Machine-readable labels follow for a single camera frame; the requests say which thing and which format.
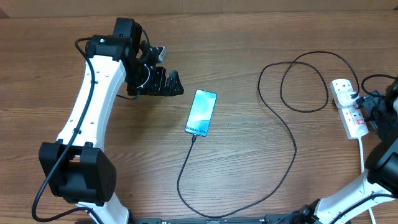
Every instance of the white cable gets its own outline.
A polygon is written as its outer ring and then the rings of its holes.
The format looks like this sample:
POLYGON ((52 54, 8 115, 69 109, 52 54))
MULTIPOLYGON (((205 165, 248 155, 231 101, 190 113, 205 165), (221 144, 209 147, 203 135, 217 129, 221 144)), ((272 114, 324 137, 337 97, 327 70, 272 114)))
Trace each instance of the white cable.
POLYGON ((144 64, 144 67, 146 67, 147 68, 147 70, 148 70, 148 77, 147 77, 147 80, 141 85, 141 86, 139 86, 139 87, 137 87, 137 88, 143 88, 144 87, 144 85, 148 82, 148 80, 149 80, 149 77, 150 77, 150 71, 149 71, 149 68, 148 68, 148 66, 147 66, 147 64, 144 64))
MULTIPOLYGON (((362 145, 361 137, 358 138, 358 144, 359 144, 359 154, 360 154, 360 158, 361 158, 361 173, 363 173, 365 170, 365 165, 364 165, 364 160, 363 160, 363 145, 362 145)), ((376 219, 374 218, 372 209, 369 208, 368 210, 369 210, 369 215, 372 220, 372 224, 376 224, 376 219)))

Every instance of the power strip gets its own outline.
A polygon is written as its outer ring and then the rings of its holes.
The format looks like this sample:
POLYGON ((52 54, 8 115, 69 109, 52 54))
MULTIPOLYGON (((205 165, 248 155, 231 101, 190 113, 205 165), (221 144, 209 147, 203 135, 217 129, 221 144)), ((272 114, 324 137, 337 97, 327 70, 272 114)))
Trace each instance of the power strip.
MULTIPOLYGON (((339 105, 338 93, 351 91, 354 93, 351 82, 345 79, 333 80, 330 89, 336 105, 339 105)), ((360 109, 354 108, 353 105, 337 109, 348 139, 357 139, 369 133, 360 109)))

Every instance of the white power strip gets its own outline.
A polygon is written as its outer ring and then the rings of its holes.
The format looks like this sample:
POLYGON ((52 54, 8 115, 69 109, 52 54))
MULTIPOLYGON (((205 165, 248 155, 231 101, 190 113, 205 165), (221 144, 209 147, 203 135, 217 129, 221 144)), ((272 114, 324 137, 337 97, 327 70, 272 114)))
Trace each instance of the white power strip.
MULTIPOLYGON (((344 130, 348 139, 358 139, 359 142, 359 153, 361 159, 361 172, 364 172, 364 160, 363 160, 363 146, 361 137, 369 133, 368 127, 366 126, 360 109, 356 109, 353 103, 356 99, 352 99, 352 93, 354 93, 353 86, 349 80, 337 79, 330 83, 331 93, 335 100, 338 113, 340 114, 341 122, 343 122, 344 130)), ((372 224, 376 224, 374 219, 373 211, 369 208, 369 215, 372 220, 372 224)))
MULTIPOLYGON (((349 80, 337 79, 330 83, 331 93, 336 105, 339 104, 337 94, 342 92, 353 92, 353 87, 349 80)), ((360 109, 354 106, 347 106, 345 108, 337 108, 343 122, 344 130, 346 131, 348 139, 357 139, 369 133, 360 109)))

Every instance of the charging cable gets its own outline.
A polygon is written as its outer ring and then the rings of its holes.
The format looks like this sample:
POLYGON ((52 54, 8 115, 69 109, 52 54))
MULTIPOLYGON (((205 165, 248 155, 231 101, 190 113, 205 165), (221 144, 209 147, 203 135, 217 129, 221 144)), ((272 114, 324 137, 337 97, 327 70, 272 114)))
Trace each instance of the charging cable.
POLYGON ((291 138, 291 140, 292 140, 293 146, 294 146, 293 158, 292 158, 292 161, 290 162, 290 164, 289 164, 289 166, 288 166, 288 168, 287 168, 287 170, 286 170, 286 173, 283 175, 283 177, 281 178, 281 180, 279 181, 279 183, 277 184, 277 186, 273 189, 273 191, 272 191, 271 193, 269 193, 269 194, 266 195, 265 197, 263 197, 263 198, 261 198, 261 199, 255 201, 255 202, 253 202, 253 203, 251 203, 251 204, 249 204, 249 205, 246 205, 246 206, 244 206, 244 207, 242 207, 242 208, 236 209, 236 210, 234 210, 234 211, 232 211, 232 212, 229 212, 229 213, 227 213, 227 214, 224 214, 224 215, 212 216, 212 215, 203 214, 203 213, 201 213, 201 212, 195 210, 194 208, 192 208, 192 207, 184 200, 184 198, 182 197, 182 195, 181 195, 181 193, 180 193, 180 179, 181 179, 181 176, 182 176, 184 167, 185 167, 185 165, 187 164, 189 155, 190 155, 190 153, 191 153, 191 150, 192 150, 192 147, 193 147, 193 143, 196 141, 196 138, 197 138, 196 135, 193 135, 193 136, 192 136, 192 144, 191 144, 191 147, 190 147, 190 149, 189 149, 189 151, 188 151, 188 155, 187 155, 187 157, 185 158, 185 161, 184 161, 184 163, 183 163, 183 166, 182 166, 182 168, 181 168, 180 174, 178 175, 178 179, 177 179, 177 192, 178 192, 178 196, 180 197, 181 201, 182 201, 190 210, 192 210, 193 212, 195 212, 195 213, 197 213, 197 214, 199 214, 199 215, 201 215, 201 216, 203 216, 203 217, 207 217, 207 218, 223 218, 223 217, 227 217, 227 216, 229 216, 229 215, 235 214, 235 213, 237 213, 237 212, 240 212, 240 211, 242 211, 242 210, 245 210, 245 209, 247 209, 247 208, 250 208, 250 207, 252 207, 252 206, 255 206, 255 205, 257 205, 257 204, 259 204, 259 203, 265 201, 267 198, 271 197, 271 196, 279 189, 279 187, 282 185, 283 181, 284 181, 285 178, 287 177, 287 174, 289 173, 290 168, 292 168, 292 165, 293 165, 293 163, 294 163, 294 159, 295 159, 296 154, 297 154, 297 144, 296 144, 296 141, 295 141, 295 139, 294 139, 293 133, 291 132, 291 130, 290 130, 289 126, 287 125, 287 123, 286 123, 286 122, 285 122, 285 121, 284 121, 284 120, 283 120, 283 119, 282 119, 282 118, 281 118, 281 117, 280 117, 280 116, 267 104, 267 102, 266 102, 265 99, 263 98, 263 96, 262 96, 262 94, 261 94, 261 89, 260 89, 261 77, 262 77, 262 75, 264 74, 264 71, 265 71, 267 68, 271 67, 271 66, 288 64, 289 67, 288 67, 287 70, 285 71, 284 76, 282 77, 282 81, 281 81, 281 83, 280 83, 280 91, 279 91, 279 94, 280 94, 280 99, 282 100, 283 104, 284 104, 286 107, 288 107, 289 109, 294 110, 294 111, 296 111, 296 112, 300 112, 300 113, 312 113, 312 112, 320 111, 320 110, 322 110, 322 109, 328 104, 328 101, 329 101, 329 92, 328 92, 328 87, 327 87, 327 85, 326 85, 326 82, 325 82, 325 80, 323 79, 322 74, 319 72, 319 70, 318 70, 317 68, 315 68, 313 65, 310 65, 309 63, 297 61, 299 58, 303 57, 304 55, 309 55, 309 54, 330 54, 330 55, 334 55, 334 56, 336 56, 336 57, 342 59, 342 61, 344 61, 344 63, 347 64, 348 68, 351 70, 353 76, 355 77, 356 84, 357 84, 357 86, 358 86, 358 92, 356 92, 355 94, 353 94, 351 97, 352 97, 352 98, 356 98, 356 97, 359 95, 359 82, 358 82, 358 78, 357 78, 357 76, 356 76, 356 74, 355 74, 355 72, 354 72, 354 69, 352 68, 352 66, 351 66, 342 56, 340 56, 340 55, 338 55, 338 54, 335 54, 335 53, 333 53, 333 52, 326 52, 326 51, 321 51, 321 50, 313 51, 313 52, 307 52, 307 53, 304 53, 304 54, 298 56, 294 61, 291 61, 291 62, 277 62, 277 63, 272 63, 272 64, 269 64, 269 65, 265 66, 265 67, 262 69, 262 71, 261 71, 261 73, 260 73, 260 76, 259 76, 259 79, 258 79, 258 83, 257 83, 258 94, 259 94, 259 96, 260 96, 261 101, 264 103, 264 105, 265 105, 275 116, 277 116, 278 119, 280 119, 280 121, 281 121, 281 122, 283 123, 283 125, 286 127, 286 129, 287 129, 288 132, 289 132, 290 138, 291 138), (285 77, 286 77, 286 74, 288 73, 288 71, 293 67, 293 65, 296 65, 296 64, 305 65, 305 66, 311 67, 312 69, 314 69, 314 71, 316 71, 316 72, 318 73, 318 75, 319 75, 319 77, 320 77, 320 79, 321 79, 321 81, 322 81, 322 83, 323 83, 323 86, 325 87, 325 93, 326 93, 325 104, 324 104, 323 106, 321 106, 320 108, 313 109, 313 110, 298 110, 298 109, 296 109, 296 108, 293 108, 293 107, 290 106, 289 104, 287 104, 287 102, 284 100, 284 97, 283 97, 283 95, 282 95, 282 87, 283 87, 283 84, 284 84, 284 80, 285 80, 285 77))
MULTIPOLYGON (((364 165, 364 160, 363 160, 363 145, 362 145, 361 137, 358 138, 358 144, 359 144, 359 155, 361 158, 361 173, 363 173, 365 171, 365 165, 364 165)), ((369 210, 369 215, 372 220, 372 224, 376 224, 376 219, 374 218, 372 209, 369 208, 368 210, 369 210)))

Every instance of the plug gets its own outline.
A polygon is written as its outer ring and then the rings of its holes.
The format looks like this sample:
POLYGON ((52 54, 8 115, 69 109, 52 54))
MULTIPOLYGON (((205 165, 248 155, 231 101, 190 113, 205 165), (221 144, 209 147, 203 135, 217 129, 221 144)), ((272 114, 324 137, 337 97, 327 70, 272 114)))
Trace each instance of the plug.
POLYGON ((349 106, 353 106, 356 104, 356 100, 359 98, 358 96, 356 98, 353 98, 353 95, 355 93, 353 91, 341 91, 336 94, 336 97, 334 97, 336 106, 338 108, 347 108, 349 106))
POLYGON ((340 109, 355 105, 359 96, 353 98, 356 93, 353 90, 351 82, 346 79, 333 80, 330 83, 331 94, 335 100, 336 106, 340 109))

